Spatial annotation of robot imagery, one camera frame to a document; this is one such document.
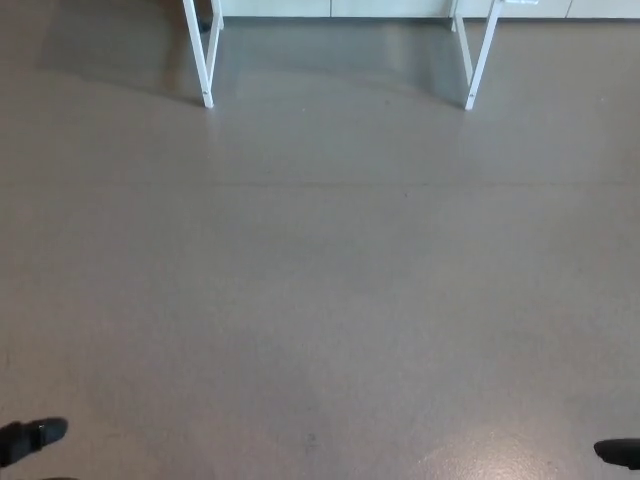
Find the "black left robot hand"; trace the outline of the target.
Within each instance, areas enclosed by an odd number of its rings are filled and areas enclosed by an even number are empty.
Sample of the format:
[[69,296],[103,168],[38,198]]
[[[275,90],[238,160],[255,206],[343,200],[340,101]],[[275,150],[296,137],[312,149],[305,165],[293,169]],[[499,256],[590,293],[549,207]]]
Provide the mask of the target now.
[[30,422],[13,421],[1,428],[1,468],[61,440],[68,431],[68,421],[48,417]]

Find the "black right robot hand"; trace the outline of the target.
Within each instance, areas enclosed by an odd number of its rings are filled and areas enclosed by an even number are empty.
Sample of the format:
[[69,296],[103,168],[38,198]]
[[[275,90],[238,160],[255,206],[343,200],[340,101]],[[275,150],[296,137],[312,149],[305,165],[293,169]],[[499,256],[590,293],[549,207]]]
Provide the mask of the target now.
[[600,440],[593,445],[596,455],[605,463],[640,470],[640,439],[619,438]]

